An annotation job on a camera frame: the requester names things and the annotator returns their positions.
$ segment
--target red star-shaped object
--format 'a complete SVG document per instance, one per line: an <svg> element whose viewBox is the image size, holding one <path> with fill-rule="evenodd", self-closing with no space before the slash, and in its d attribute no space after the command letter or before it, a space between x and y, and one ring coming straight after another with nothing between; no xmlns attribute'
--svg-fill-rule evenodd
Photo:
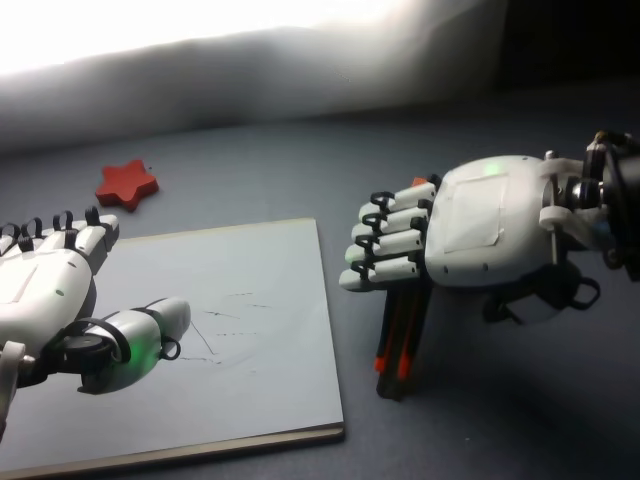
<svg viewBox="0 0 640 480"><path fill-rule="evenodd" d="M142 160L136 159L123 167L104 167L104 182L96 190L100 205L122 205L133 212L140 200L158 191L156 177L149 175Z"/></svg>

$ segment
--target robotic hand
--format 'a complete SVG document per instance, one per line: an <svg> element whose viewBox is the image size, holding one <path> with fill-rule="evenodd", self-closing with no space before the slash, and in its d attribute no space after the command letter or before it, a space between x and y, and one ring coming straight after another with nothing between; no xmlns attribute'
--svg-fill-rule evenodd
<svg viewBox="0 0 640 480"><path fill-rule="evenodd" d="M117 218L99 216L95 207L83 221L68 211L56 215L48 230L39 218L0 228L0 439L16 388L77 373L79 391L112 392L144 377L160 358L180 354L178 341L190 324L184 300L91 318L93 276L118 235Z"/></svg>
<svg viewBox="0 0 640 480"><path fill-rule="evenodd" d="M629 135L599 132L584 161L553 151L544 160L484 158L442 180L372 194L351 232L340 285L389 294L417 283L429 292L433 285L487 292L483 315L492 322L584 310L600 287L567 253L600 251L608 267L625 266L639 280L638 211L640 144ZM589 300L578 299L581 287L593 290Z"/></svg>

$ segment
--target gray tabletop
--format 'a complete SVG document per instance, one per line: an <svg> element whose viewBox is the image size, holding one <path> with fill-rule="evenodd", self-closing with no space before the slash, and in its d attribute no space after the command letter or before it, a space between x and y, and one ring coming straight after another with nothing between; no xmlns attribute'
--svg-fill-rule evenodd
<svg viewBox="0 0 640 480"><path fill-rule="evenodd" d="M113 477L637 478L640 290L596 255L574 259L601 282L601 301L538 326L488 326L481 297L437 291L414 367L416 392L401 403L375 393L384 294L337 285L369 193L482 156L542 156L554 148L581 158L603 126L640 131L622 101L634 86L617 84L619 101L602 88L570 89L418 119L236 127L4 159L3 221L81 212L95 203L102 166L142 158L161 190L134 213L110 210L125 238L297 217L318 222L344 442Z"/></svg>

